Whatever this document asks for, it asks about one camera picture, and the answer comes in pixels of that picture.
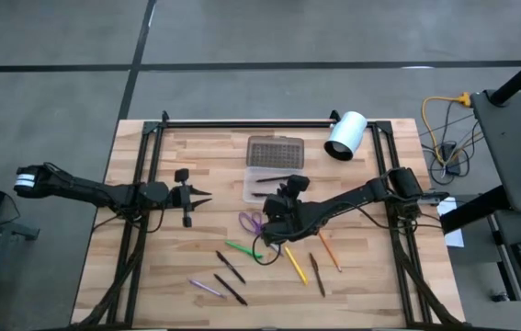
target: white label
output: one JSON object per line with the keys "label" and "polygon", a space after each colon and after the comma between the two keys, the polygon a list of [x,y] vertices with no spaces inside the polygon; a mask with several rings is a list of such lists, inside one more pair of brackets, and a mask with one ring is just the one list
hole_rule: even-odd
{"label": "white label", "polygon": [[28,174],[21,174],[19,176],[17,176],[17,179],[23,179],[23,180],[36,180],[36,177],[33,176],[33,175],[28,175]]}
{"label": "white label", "polygon": [[36,183],[28,180],[18,180],[15,182],[15,186],[27,186],[33,188],[35,185]]}

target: marker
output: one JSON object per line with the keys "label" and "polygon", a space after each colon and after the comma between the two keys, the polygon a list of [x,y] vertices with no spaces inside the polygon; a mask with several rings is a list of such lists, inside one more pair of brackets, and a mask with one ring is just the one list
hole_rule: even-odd
{"label": "marker", "polygon": [[323,288],[322,278],[319,276],[319,267],[317,266],[317,261],[315,261],[315,258],[313,258],[313,254],[311,253],[309,253],[309,259],[311,260],[313,271],[315,271],[315,278],[317,279],[317,284],[319,285],[319,291],[322,293],[323,298],[325,298],[325,289]]}
{"label": "marker", "polygon": [[221,294],[221,293],[219,293],[219,292],[213,290],[212,288],[210,288],[210,287],[208,287],[208,286],[205,286],[205,285],[201,284],[200,282],[198,282],[198,281],[196,281],[196,280],[188,280],[188,281],[189,281],[191,284],[197,286],[197,287],[200,288],[200,289],[203,289],[203,290],[205,290],[205,291],[210,291],[211,293],[217,295],[217,296],[220,297],[220,298],[227,299],[227,297],[226,297],[225,295],[223,295],[223,294]]}
{"label": "marker", "polygon": [[225,286],[225,288],[227,289],[227,291],[230,291],[230,292],[233,294],[233,296],[235,297],[235,299],[237,299],[237,301],[238,301],[239,303],[241,303],[241,304],[243,304],[243,305],[245,305],[245,306],[248,305],[248,302],[246,302],[246,301],[244,300],[244,298],[242,298],[242,297],[240,296],[240,294],[238,294],[236,291],[234,291],[234,290],[232,289],[232,287],[231,287],[230,285],[228,285],[228,284],[225,282],[225,280],[222,280],[221,277],[219,277],[217,274],[213,274],[213,276],[215,276],[215,279],[217,279],[217,280],[221,283],[221,285]]}
{"label": "marker", "polygon": [[[237,244],[235,244],[235,243],[233,243],[233,242],[231,242],[229,240],[226,240],[225,244],[230,245],[233,248],[241,250],[242,252],[244,252],[245,254],[249,255],[250,257],[254,256],[254,254],[252,254],[252,249],[250,249],[250,248],[246,248],[244,246],[237,245]],[[259,254],[259,253],[256,253],[255,255],[256,255],[256,258],[264,257],[262,254]]]}
{"label": "marker", "polygon": [[335,257],[334,251],[332,250],[332,248],[329,246],[329,244],[327,244],[327,241],[325,240],[325,237],[323,236],[322,232],[320,231],[317,234],[319,235],[320,239],[322,239],[322,243],[325,246],[327,253],[330,255],[330,257],[334,261],[334,264],[337,267],[337,270],[342,272],[342,267],[340,267],[340,262],[338,262],[337,258]]}
{"label": "marker", "polygon": [[232,264],[227,260],[227,258],[225,258],[223,256],[222,253],[220,253],[220,251],[215,251],[215,253],[217,253],[217,257],[221,260],[221,262],[225,263],[225,265],[227,266],[227,268],[229,268],[233,274],[242,282],[245,284],[245,280],[244,280],[244,277],[242,277],[242,275],[240,275],[240,273],[238,272],[238,270],[236,270]]}
{"label": "marker", "polygon": [[293,267],[295,267],[295,270],[297,270],[297,273],[299,274],[300,279],[303,281],[303,284],[307,285],[307,277],[305,277],[303,270],[300,269],[299,265],[297,264],[297,261],[295,261],[295,257],[293,257],[292,253],[290,253],[289,248],[286,246],[285,252],[287,252],[287,256],[289,257],[290,262],[293,264]]}

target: pencil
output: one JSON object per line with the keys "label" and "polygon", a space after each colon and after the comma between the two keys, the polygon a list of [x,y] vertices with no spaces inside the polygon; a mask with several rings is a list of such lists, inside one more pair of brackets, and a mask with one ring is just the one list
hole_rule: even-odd
{"label": "pencil", "polygon": [[323,236],[322,232],[320,231],[317,233],[319,237],[322,239],[322,243],[325,246],[325,249],[327,250],[327,253],[329,253],[330,257],[334,261],[335,266],[337,267],[337,270],[342,272],[342,267],[340,267],[340,262],[337,261],[337,258],[335,258],[334,252],[332,251],[332,248],[327,244],[325,241],[325,237]]}
{"label": "pencil", "polygon": [[293,257],[292,253],[290,253],[289,248],[286,246],[285,246],[285,252],[287,252],[287,256],[289,257],[290,262],[295,267],[295,270],[297,270],[297,273],[299,274],[300,279],[303,281],[303,284],[307,285],[307,277],[305,277],[303,270],[300,269],[299,265],[297,264],[297,261],[295,261],[295,257]]}

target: concrete floor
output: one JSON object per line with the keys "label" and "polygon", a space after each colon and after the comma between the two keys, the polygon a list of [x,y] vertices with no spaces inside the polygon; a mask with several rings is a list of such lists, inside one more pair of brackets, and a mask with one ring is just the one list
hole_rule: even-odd
{"label": "concrete floor", "polygon": [[[146,0],[0,1],[0,65],[130,64]],[[520,0],[158,0],[144,63],[521,60]],[[421,101],[496,88],[519,68],[142,72],[130,119],[321,118],[331,109],[416,118]],[[0,189],[18,166],[52,161],[101,180],[127,72],[0,73]],[[431,103],[432,126],[446,104]],[[469,114],[454,107],[452,118]],[[450,127],[458,140],[474,120]],[[423,143],[430,143],[425,137]],[[484,143],[470,175],[447,187],[474,194],[499,184]],[[95,208],[58,198],[17,199],[41,228],[14,243],[0,280],[0,330],[67,325]],[[495,266],[455,265],[467,320],[521,328],[519,302],[484,293]]]}

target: black pen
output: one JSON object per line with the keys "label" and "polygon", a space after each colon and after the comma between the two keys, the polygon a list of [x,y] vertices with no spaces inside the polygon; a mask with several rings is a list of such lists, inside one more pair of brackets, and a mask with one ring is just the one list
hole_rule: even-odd
{"label": "black pen", "polygon": [[240,273],[238,272],[238,270],[236,270],[232,264],[227,260],[227,258],[225,258],[223,256],[222,253],[220,253],[220,251],[215,251],[215,253],[217,253],[217,257],[221,260],[221,262],[225,263],[225,265],[227,266],[227,268],[229,268],[233,274],[242,282],[245,284],[245,280],[244,280],[244,277],[242,277],[242,275],[240,275]]}
{"label": "black pen", "polygon": [[213,276],[215,276],[215,279],[217,279],[221,283],[221,285],[223,285],[227,289],[227,291],[230,291],[233,294],[233,296],[235,297],[235,299],[237,299],[239,303],[246,306],[248,305],[248,302],[246,302],[244,298],[240,296],[240,294],[234,291],[232,287],[225,282],[225,280],[222,280],[221,277],[219,277],[217,274],[213,274]]}
{"label": "black pen", "polygon": [[315,271],[315,278],[317,279],[317,284],[319,285],[319,291],[322,293],[323,298],[325,298],[325,289],[323,288],[322,278],[319,276],[319,267],[317,267],[317,261],[315,261],[315,258],[313,258],[313,254],[311,253],[309,253],[309,259],[311,260],[311,265]]}

